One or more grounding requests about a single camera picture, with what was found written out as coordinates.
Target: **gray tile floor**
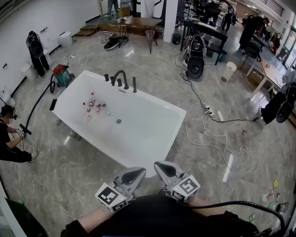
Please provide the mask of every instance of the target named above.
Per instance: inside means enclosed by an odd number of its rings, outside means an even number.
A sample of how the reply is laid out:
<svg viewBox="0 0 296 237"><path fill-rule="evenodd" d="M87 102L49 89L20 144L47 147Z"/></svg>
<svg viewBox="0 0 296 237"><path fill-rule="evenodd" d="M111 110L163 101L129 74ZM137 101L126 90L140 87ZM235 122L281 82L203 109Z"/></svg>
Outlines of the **gray tile floor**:
<svg viewBox="0 0 296 237"><path fill-rule="evenodd" d="M237 51L241 29L232 26L229 34L231 37L225 45L227 61L239 65L243 60ZM69 71L76 76L83 70L113 75L123 69L130 84L132 77L136 76L137 88L141 91L187 111L197 102L172 86L196 98L190 84L179 76L183 70L175 66L174 56L179 53L179 45L160 40L157 47L153 45L152 54L149 54L145 37L131 35L130 41L120 49L104 51L104 45L100 43L102 37L103 33L99 32L91 37L77 38L72 46L57 50L51 56L54 60L52 68L59 63L67 63L68 57L74 55L75 58L69 62ZM254 87L248 83L247 78L237 70L232 80L224 83L221 80L224 69L224 62L215 66L207 58L202 81L193 82L194 89L203 101L219 109L224 119L251 119L258 107L267 103L266 92L258 93L254 101L250 101L248 96ZM26 81L17 91L15 99L19 119L15 126L26 123L31 108L48 85L50 76L51 72L48 72L43 79ZM66 145L63 144L71 131L64 124L57 127L57 118L49 111L51 101L62 91L63 88L57 88L53 94L47 92L30 121L29 129L33 134L25 139L25 150L30 146L36 147L39 158L33 163L23 164L0 161L0 171L11 198L23 200L52 237L59 236L65 225L73 220L62 207L76 218L98 208L100 205L94 197L96 191L103 182L108 182L123 169L122 165L84 139L77 141L71 138ZM296 131L292 125L289 122L278 124L276 121L269 125L261 122L220 124L204 116L205 128L213 134L225 134L226 143L225 137L215 137L205 132L201 116L202 108L196 105L187 120L188 135L193 143L218 147L226 162L230 156L226 148L237 154L244 145L247 148L242 148L242 152L249 153L248 159L246 153L240 153L241 163L245 164L231 173L229 188L222 201L248 200L268 205L272 200L262 203L261 195L269 192L274 179L277 179L279 186L274 192L281 193L280 203L289 202L289 210L285 215L287 219L295 201ZM195 176L201 184L198 192L200 198L209 203L217 203L228 186L222 181L226 165L221 152L213 147L191 144L183 123L167 160L176 162ZM238 164L238 160L239 156L236 156L234 162ZM152 177L145 179L136 193L152 194L159 187L159 179ZM260 230L272 227L275 223L273 216L252 208L233 206L232 210L245 220L255 213L254 224Z"/></svg>

